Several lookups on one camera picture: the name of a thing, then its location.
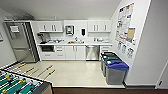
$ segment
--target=countertop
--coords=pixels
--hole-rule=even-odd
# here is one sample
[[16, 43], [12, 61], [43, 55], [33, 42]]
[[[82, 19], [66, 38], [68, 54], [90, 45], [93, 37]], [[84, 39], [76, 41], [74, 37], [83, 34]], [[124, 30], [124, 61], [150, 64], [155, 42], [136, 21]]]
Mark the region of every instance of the countertop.
[[55, 43], [55, 42], [52, 42], [52, 43], [46, 43], [46, 44], [37, 44], [37, 45], [112, 45], [111, 42], [109, 43], [103, 43], [103, 42], [97, 42], [97, 41], [85, 41], [84, 43], [80, 44], [80, 43], [71, 43], [71, 44], [68, 44], [68, 41], [61, 41], [59, 43]]

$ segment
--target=baseboard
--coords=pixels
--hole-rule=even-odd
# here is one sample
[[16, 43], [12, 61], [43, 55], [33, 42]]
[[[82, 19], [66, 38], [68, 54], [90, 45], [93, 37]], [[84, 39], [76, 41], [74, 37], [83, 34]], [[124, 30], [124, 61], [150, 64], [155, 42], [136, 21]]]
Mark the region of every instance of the baseboard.
[[123, 82], [123, 85], [126, 89], [155, 89], [154, 85], [126, 85], [125, 82]]

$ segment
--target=stainless steel refrigerator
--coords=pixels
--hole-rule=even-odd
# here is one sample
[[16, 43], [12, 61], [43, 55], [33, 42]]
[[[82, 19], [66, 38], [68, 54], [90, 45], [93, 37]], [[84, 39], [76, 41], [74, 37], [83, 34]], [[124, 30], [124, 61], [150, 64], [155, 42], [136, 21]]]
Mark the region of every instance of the stainless steel refrigerator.
[[16, 60], [39, 61], [30, 22], [4, 22], [4, 26]]

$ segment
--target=ceiling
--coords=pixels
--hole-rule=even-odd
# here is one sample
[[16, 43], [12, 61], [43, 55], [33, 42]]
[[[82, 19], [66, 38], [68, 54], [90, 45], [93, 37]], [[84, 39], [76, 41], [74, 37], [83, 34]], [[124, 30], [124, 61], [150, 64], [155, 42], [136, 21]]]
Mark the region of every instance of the ceiling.
[[13, 16], [28, 13], [36, 20], [108, 20], [121, 0], [0, 0]]

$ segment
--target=cabinet door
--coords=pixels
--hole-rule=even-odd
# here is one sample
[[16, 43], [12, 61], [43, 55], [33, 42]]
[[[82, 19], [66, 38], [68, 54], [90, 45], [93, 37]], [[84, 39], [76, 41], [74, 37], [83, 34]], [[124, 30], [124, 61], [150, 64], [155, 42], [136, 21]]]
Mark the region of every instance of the cabinet door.
[[105, 21], [104, 31], [111, 31], [111, 21]]
[[46, 26], [45, 26], [45, 22], [44, 21], [39, 21], [37, 23], [38, 23], [39, 31], [46, 31]]
[[96, 31], [96, 21], [88, 21], [88, 31]]
[[104, 31], [104, 21], [96, 21], [96, 31]]
[[62, 23], [61, 23], [61, 21], [54, 22], [53, 29], [54, 29], [54, 31], [63, 32], [62, 31]]
[[65, 58], [66, 60], [75, 60], [75, 47], [65, 46]]
[[76, 46], [76, 60], [86, 60], [85, 46]]
[[46, 25], [46, 31], [54, 31], [54, 25], [52, 21], [46, 21], [45, 25]]

